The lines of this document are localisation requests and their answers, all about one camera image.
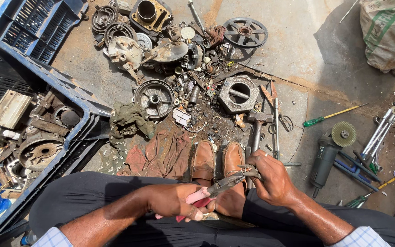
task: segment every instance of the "brown leather shoe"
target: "brown leather shoe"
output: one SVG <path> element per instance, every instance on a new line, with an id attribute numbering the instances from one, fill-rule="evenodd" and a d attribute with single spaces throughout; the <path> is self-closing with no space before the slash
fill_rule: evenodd
<path id="1" fill-rule="evenodd" d="M 225 177 L 229 177 L 232 174 L 240 171 L 240 167 L 237 165 L 245 164 L 245 160 L 243 158 L 243 149 L 240 147 L 240 143 L 238 142 L 230 142 L 227 147 L 223 150 L 223 160 L 222 160 L 222 169 Z"/>
<path id="2" fill-rule="evenodd" d="M 191 179 L 202 178 L 212 180 L 214 167 L 213 144 L 208 140 L 202 140 L 197 144 L 195 156 L 191 160 Z"/>

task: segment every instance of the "hammer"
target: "hammer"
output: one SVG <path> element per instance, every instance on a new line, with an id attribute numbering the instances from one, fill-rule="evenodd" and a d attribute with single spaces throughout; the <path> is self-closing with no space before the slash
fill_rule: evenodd
<path id="1" fill-rule="evenodd" d="M 255 152 L 259 148 L 260 134 L 262 133 L 262 125 L 272 123 L 274 121 L 274 116 L 267 113 L 258 113 L 251 111 L 248 115 L 248 121 L 254 122 L 254 142 L 252 143 L 251 153 Z M 252 188 L 252 180 L 246 177 L 247 188 Z"/>

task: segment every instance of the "pliers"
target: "pliers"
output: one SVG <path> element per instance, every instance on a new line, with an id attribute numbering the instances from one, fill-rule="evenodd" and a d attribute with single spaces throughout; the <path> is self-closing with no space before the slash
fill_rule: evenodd
<path id="1" fill-rule="evenodd" d="M 193 194 L 190 194 L 185 200 L 188 204 L 193 204 L 196 207 L 205 207 L 212 200 L 216 199 L 217 195 L 234 187 L 236 184 L 242 182 L 245 177 L 256 177 L 263 181 L 262 176 L 256 170 L 255 166 L 245 164 L 238 165 L 241 168 L 240 171 L 234 173 L 233 175 L 221 179 L 215 182 L 211 187 L 202 187 L 200 190 Z M 185 218 L 185 216 L 176 216 L 176 221 L 180 222 Z"/>

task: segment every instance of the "crate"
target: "crate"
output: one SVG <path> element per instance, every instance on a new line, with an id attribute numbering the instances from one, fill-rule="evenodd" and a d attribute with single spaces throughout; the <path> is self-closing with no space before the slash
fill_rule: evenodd
<path id="1" fill-rule="evenodd" d="M 34 95 L 52 87 L 83 110 L 83 117 L 65 139 L 62 151 L 0 217 L 0 234 L 19 225 L 47 184 L 65 173 L 80 171 L 107 143 L 112 108 L 77 80 L 28 57 L 0 41 L 0 99 L 7 89 Z"/>
<path id="2" fill-rule="evenodd" d="M 5 0 L 0 40 L 48 64 L 87 8 L 87 0 Z"/>

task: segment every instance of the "hammer head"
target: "hammer head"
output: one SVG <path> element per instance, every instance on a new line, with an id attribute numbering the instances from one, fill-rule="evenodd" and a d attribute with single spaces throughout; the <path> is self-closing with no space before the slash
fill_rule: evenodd
<path id="1" fill-rule="evenodd" d="M 250 122 L 263 121 L 264 124 L 269 124 L 274 121 L 274 115 L 251 111 L 248 115 L 248 121 Z"/>

